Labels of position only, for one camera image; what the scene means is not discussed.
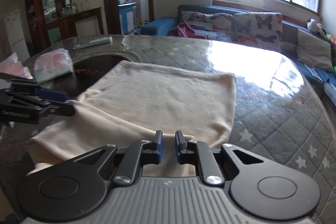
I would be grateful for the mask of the cream beige garment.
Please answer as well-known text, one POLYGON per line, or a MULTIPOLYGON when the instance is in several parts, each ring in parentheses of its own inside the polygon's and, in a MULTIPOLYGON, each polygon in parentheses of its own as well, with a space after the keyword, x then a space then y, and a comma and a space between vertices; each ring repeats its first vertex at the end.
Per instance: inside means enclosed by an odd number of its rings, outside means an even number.
POLYGON ((76 113, 61 118, 31 139, 35 171, 106 144, 126 148, 163 132, 159 165, 145 176, 186 177, 194 167, 177 163, 174 134, 218 148, 234 125, 236 78, 160 65, 120 62, 72 101, 76 113))

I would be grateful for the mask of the pink white tissue pack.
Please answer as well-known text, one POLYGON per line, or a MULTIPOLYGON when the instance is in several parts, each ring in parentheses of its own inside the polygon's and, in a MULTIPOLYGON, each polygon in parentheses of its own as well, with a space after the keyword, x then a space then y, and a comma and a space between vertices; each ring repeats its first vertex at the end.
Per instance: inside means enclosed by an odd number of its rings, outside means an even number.
POLYGON ((44 53, 34 63, 34 75, 39 84, 72 73, 73 71, 72 59, 68 50, 64 48, 44 53))

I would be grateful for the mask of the round black table stove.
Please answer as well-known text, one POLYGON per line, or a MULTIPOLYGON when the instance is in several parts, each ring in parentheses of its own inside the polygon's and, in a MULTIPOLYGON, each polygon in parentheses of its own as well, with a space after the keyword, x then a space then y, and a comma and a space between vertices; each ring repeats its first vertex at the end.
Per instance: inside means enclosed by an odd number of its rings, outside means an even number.
POLYGON ((74 99, 124 60, 133 61, 127 56, 116 54, 98 55, 76 61, 73 65, 74 71, 54 79, 51 89, 64 92, 68 98, 74 99))

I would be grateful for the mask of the white refrigerator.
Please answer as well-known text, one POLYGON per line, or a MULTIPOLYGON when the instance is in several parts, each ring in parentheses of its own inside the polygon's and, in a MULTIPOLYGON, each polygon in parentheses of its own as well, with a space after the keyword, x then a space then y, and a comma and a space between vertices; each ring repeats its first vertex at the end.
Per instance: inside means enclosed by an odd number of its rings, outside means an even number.
POLYGON ((25 41, 19 10, 6 15, 4 21, 12 52, 17 54, 21 62, 29 59, 30 54, 25 41))

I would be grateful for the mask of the dark wooden cabinet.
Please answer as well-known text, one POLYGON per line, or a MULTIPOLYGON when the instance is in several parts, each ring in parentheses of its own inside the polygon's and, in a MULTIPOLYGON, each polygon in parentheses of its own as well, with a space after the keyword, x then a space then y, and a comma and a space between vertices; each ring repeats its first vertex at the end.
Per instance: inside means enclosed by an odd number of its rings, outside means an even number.
POLYGON ((104 34, 103 0, 25 0, 29 46, 40 52, 73 36, 104 34))

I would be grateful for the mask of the silver remote control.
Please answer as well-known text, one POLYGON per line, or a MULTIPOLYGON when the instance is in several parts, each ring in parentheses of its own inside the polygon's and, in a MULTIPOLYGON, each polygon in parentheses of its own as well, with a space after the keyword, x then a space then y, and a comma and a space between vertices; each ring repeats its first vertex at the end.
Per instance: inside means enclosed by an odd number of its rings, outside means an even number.
POLYGON ((85 48, 100 46, 100 45, 104 45, 104 44, 112 44, 112 43, 113 43, 112 36, 107 36, 107 37, 103 37, 103 38, 97 38, 97 39, 90 40, 89 42, 84 43, 84 44, 77 44, 74 47, 74 49, 75 50, 82 50, 82 49, 85 49, 85 48))

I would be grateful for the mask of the magenta cloth on sofa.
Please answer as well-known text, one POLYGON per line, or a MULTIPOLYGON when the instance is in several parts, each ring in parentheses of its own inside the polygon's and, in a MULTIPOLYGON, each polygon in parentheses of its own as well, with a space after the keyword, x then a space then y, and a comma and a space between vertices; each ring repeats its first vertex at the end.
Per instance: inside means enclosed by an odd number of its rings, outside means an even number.
POLYGON ((203 34, 197 34, 186 22, 179 23, 169 31, 169 36, 193 39, 207 39, 203 34))

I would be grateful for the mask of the blue white small cabinet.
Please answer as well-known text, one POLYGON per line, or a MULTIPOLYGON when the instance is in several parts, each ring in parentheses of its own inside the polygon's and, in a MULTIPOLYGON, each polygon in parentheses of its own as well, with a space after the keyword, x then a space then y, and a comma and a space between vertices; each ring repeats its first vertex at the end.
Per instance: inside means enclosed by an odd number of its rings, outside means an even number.
POLYGON ((136 28, 135 23, 136 7, 137 7, 136 2, 129 2, 118 5, 121 33, 123 35, 132 33, 136 28))

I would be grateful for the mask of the left butterfly print pillow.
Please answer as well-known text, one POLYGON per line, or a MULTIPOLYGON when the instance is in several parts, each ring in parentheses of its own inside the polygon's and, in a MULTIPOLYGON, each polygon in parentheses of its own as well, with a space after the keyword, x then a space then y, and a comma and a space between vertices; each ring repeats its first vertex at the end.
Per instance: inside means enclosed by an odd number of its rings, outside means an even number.
POLYGON ((196 34, 204 35, 209 40, 234 42, 236 39, 231 14, 182 11, 181 21, 186 22, 196 34))

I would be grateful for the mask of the butterfly print pillow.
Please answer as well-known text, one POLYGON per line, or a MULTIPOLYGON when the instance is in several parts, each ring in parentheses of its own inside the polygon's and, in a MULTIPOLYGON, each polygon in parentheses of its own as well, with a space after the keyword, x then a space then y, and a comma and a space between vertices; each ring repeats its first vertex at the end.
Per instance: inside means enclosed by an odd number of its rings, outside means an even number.
POLYGON ((204 35, 209 40, 234 42, 236 39, 231 14, 182 11, 181 21, 186 22, 196 34, 204 35))
POLYGON ((233 15, 236 42, 245 46, 282 52, 282 14, 245 12, 233 15))

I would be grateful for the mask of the right butterfly print pillow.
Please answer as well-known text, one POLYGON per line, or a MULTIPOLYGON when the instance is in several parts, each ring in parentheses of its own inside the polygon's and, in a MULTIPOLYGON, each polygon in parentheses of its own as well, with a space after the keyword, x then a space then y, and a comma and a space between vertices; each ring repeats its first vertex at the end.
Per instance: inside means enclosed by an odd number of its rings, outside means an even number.
POLYGON ((233 15, 236 42, 245 46, 282 52, 282 14, 245 12, 233 15))

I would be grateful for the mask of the blue corner sofa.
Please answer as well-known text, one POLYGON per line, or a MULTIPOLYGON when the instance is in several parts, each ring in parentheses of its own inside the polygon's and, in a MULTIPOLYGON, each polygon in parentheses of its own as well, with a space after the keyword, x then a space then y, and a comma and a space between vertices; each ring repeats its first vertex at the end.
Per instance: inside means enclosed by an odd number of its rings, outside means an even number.
POLYGON ((279 12, 246 11, 220 6, 180 5, 177 17, 160 18, 137 35, 172 35, 180 23, 209 40, 280 52, 292 59, 321 97, 335 102, 335 38, 313 19, 302 27, 279 12))

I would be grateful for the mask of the grey plain cushion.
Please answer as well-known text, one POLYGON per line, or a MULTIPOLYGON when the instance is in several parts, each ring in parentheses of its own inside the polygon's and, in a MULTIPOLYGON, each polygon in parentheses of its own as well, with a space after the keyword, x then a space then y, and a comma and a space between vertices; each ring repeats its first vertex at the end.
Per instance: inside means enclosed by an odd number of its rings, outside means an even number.
POLYGON ((310 67, 333 72, 330 44, 301 29, 298 30, 297 58, 310 67))

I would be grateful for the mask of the panda plush toy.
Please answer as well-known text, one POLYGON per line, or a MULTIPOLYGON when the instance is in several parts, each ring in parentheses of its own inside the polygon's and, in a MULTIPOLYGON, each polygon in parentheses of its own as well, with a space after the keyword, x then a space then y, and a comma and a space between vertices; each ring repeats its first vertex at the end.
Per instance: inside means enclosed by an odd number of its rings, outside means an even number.
POLYGON ((324 36, 325 32, 323 30, 323 27, 320 23, 317 23, 313 18, 310 18, 307 21, 307 29, 317 35, 324 36))

